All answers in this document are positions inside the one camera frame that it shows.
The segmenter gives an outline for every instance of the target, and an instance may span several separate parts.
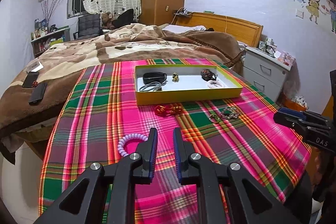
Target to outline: pillow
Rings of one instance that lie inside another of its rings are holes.
[[[178,26],[178,25],[168,25],[164,27],[162,30],[170,31],[173,33],[183,33],[187,31],[205,31],[206,27],[204,26],[185,27],[185,26]]]
[[[135,23],[133,9],[128,9],[126,12],[118,16],[116,20],[112,21],[112,24],[113,26],[115,26],[116,29],[123,27],[125,25],[130,25],[131,23]]]

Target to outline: drawer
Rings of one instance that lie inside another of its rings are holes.
[[[288,71],[284,68],[253,52],[246,53],[244,67],[247,67],[250,70],[255,71],[257,74],[264,76],[277,86],[283,85],[288,73]]]
[[[263,92],[268,98],[276,102],[280,94],[281,87],[246,67],[243,67],[243,77],[258,90]]]

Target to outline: floor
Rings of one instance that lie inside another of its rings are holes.
[[[42,160],[23,144],[12,165],[0,155],[0,197],[18,224],[32,224],[38,217]]]

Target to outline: window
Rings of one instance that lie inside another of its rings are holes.
[[[83,0],[68,0],[67,18],[87,14],[83,6]]]

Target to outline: brown blanket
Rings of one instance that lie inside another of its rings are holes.
[[[241,54],[236,39],[226,33],[175,34],[142,24],[127,25],[91,40],[53,45],[38,58],[44,68],[37,81],[48,83],[43,100],[36,106],[28,104],[33,89],[21,87],[25,70],[0,99],[0,138],[57,116],[86,67],[127,60],[208,58],[228,67],[235,65],[239,72]]]

